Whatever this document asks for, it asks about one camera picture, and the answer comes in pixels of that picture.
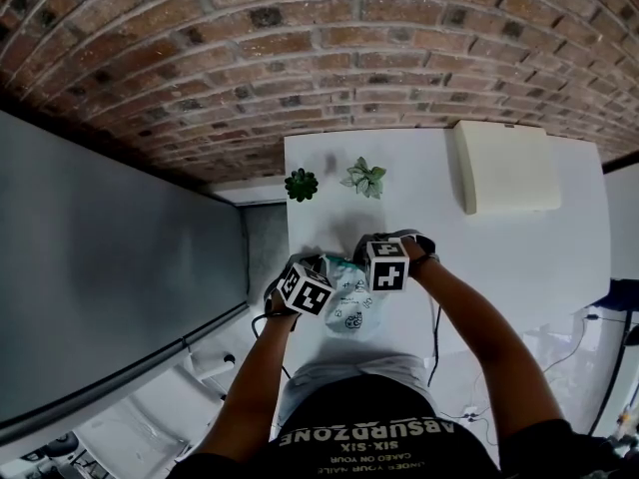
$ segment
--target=plastic bag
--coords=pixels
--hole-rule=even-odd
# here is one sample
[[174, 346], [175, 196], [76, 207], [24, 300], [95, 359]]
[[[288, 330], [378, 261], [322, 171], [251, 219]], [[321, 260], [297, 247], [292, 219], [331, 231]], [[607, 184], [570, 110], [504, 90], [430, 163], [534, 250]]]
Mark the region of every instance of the plastic bag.
[[381, 323], [385, 294], [368, 292], [364, 272], [341, 257], [324, 255], [326, 276], [336, 292], [324, 308], [327, 333], [332, 337], [370, 339]]

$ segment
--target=brick ceiling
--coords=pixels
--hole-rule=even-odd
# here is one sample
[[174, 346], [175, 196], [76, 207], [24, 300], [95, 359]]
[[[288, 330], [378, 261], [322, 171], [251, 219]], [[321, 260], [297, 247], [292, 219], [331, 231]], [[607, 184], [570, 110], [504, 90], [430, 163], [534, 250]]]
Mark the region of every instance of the brick ceiling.
[[166, 178], [278, 175], [283, 136], [459, 119], [639, 149], [639, 0], [0, 2], [0, 106]]

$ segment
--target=succulent plant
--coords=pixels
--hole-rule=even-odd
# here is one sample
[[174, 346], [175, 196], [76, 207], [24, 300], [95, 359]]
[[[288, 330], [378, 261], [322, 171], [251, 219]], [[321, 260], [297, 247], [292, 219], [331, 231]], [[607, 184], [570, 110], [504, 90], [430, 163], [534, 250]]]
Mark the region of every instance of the succulent plant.
[[313, 198], [313, 194], [318, 191], [318, 180], [312, 172], [305, 172], [304, 169], [297, 169], [291, 172], [291, 177], [284, 180], [290, 199], [297, 199], [301, 203], [304, 199]]
[[366, 160], [359, 157], [354, 167], [347, 169], [347, 171], [348, 177], [341, 180], [345, 187], [355, 187], [355, 191], [358, 194], [363, 194], [366, 198], [379, 199], [383, 193], [381, 178], [386, 174], [386, 169], [382, 167], [369, 169]]

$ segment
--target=gray panel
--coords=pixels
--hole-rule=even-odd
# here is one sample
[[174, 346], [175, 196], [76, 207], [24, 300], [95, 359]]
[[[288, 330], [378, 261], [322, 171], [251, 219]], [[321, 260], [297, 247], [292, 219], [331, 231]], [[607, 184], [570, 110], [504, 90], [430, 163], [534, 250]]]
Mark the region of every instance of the gray panel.
[[0, 113], [0, 424], [246, 299], [239, 212]]

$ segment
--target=forearm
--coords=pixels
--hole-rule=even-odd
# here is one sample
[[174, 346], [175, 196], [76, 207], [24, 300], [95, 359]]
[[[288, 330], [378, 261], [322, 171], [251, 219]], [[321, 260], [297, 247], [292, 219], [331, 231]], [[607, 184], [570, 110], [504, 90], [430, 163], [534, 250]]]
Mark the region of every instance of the forearm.
[[290, 316], [268, 319], [198, 452], [215, 453], [242, 462], [269, 442], [284, 354], [294, 322], [295, 318]]
[[486, 298], [435, 260], [425, 262], [415, 277], [479, 360], [500, 439], [563, 418], [536, 360]]

